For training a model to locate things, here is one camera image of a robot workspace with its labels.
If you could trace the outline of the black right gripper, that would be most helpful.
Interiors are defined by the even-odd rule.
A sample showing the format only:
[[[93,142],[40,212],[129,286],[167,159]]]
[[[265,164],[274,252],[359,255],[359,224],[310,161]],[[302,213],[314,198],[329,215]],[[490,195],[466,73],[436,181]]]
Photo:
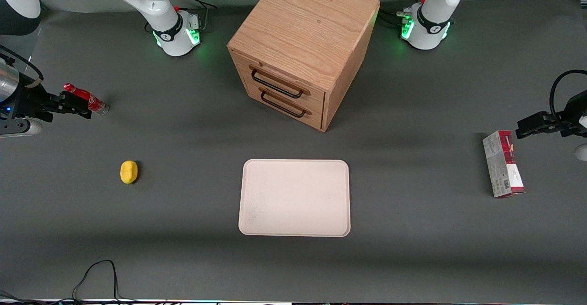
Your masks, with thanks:
[[[52,122],[53,114],[74,114],[84,119],[92,118],[92,111],[88,108],[88,101],[71,92],[61,92],[58,102],[54,101],[54,94],[48,93],[42,85],[32,89],[17,90],[8,100],[1,103],[1,119],[14,118],[38,119]]]

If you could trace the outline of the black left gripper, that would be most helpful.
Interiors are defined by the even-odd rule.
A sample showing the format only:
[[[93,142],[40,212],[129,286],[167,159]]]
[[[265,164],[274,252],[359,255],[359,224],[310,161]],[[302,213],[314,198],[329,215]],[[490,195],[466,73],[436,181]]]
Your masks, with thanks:
[[[565,108],[555,111],[555,94],[549,95],[549,108],[554,119],[552,125],[551,115],[547,112],[534,113],[518,121],[518,129],[515,131],[518,139],[524,139],[533,134],[549,134],[559,132],[562,137],[571,135],[586,138],[586,111],[587,93],[581,92],[568,100]]]

